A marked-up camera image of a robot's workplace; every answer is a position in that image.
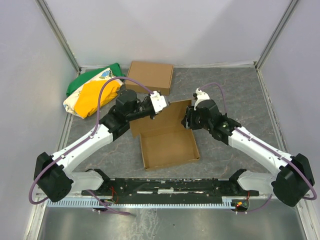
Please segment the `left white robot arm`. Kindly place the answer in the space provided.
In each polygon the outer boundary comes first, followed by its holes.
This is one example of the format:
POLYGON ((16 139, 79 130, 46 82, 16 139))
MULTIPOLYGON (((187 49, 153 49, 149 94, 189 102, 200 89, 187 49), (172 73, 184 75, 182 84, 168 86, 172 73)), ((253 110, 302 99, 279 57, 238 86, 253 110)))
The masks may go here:
POLYGON ((114 106, 87 134, 52 155, 44 152, 37 157, 34 180, 54 203, 72 192, 100 189, 110 180, 102 170, 74 172, 74 169, 128 131, 131 121, 144 117, 153 119, 167 106, 166 97, 158 91, 147 95, 144 100, 139 100, 134 90, 122 91, 114 106))

